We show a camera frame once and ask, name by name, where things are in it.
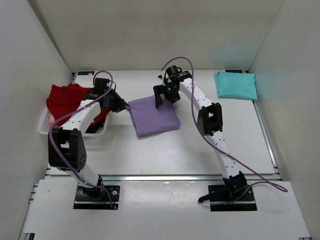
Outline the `purple t shirt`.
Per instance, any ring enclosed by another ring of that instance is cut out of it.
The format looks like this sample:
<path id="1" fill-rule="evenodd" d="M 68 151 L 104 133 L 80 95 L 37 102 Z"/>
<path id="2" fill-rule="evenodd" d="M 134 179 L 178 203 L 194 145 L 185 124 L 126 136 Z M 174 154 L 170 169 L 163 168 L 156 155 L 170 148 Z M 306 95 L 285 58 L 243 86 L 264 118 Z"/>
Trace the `purple t shirt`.
<path id="1" fill-rule="evenodd" d="M 129 101 L 128 112 L 139 138 L 177 130 L 181 125 L 173 104 L 164 101 L 159 108 L 156 108 L 154 96 Z"/>

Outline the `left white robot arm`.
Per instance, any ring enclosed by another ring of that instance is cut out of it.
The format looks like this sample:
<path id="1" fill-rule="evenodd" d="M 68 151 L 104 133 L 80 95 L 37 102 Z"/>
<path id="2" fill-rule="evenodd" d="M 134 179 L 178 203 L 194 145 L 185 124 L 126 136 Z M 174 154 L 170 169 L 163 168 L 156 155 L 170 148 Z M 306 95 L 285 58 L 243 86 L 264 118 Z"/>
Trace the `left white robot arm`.
<path id="1" fill-rule="evenodd" d="M 87 164 L 83 136 L 91 127 L 100 127 L 109 112 L 128 107 L 107 78 L 94 79 L 92 88 L 70 83 L 52 85 L 46 106 L 55 121 L 48 132 L 48 163 L 74 177 L 81 190 L 100 200 L 106 190 L 102 178 Z"/>

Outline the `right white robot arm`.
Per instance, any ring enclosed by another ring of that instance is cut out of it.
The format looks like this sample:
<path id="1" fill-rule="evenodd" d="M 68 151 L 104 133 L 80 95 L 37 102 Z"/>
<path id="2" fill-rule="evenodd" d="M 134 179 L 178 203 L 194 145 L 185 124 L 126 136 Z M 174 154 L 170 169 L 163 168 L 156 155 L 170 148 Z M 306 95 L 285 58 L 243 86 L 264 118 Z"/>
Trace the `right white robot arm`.
<path id="1" fill-rule="evenodd" d="M 233 204 L 242 196 L 248 184 L 244 174 L 229 156 L 229 149 L 223 134 L 222 106 L 212 102 L 193 82 L 192 74 L 175 65 L 170 66 L 158 78 L 162 84 L 153 87 L 155 107 L 163 102 L 176 103 L 181 99 L 180 92 L 191 101 L 191 114 L 200 135 L 216 150 L 216 157 L 222 169 L 224 185 L 198 199 L 199 203 L 212 201 L 214 204 Z"/>

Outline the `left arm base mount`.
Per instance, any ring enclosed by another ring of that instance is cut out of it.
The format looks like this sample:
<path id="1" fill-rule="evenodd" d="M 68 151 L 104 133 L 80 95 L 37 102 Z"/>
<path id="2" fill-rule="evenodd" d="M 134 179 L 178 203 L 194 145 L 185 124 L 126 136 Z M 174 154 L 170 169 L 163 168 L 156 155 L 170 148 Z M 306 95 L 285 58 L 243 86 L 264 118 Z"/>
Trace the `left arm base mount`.
<path id="1" fill-rule="evenodd" d="M 103 184 L 104 188 L 87 188 L 77 185 L 73 209 L 76 210 L 118 210 L 121 193 L 120 184 Z"/>

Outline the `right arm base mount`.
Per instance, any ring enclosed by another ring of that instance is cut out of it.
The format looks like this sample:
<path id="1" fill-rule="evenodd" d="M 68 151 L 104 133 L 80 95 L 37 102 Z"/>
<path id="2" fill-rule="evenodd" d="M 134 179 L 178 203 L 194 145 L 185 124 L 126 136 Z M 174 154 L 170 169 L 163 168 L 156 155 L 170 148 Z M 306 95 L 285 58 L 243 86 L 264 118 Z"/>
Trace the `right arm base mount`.
<path id="1" fill-rule="evenodd" d="M 209 185 L 208 194 L 201 196 L 198 203 L 209 202 L 212 212 L 251 212 L 257 211 L 252 187 L 243 173 L 223 178 L 223 185 Z"/>

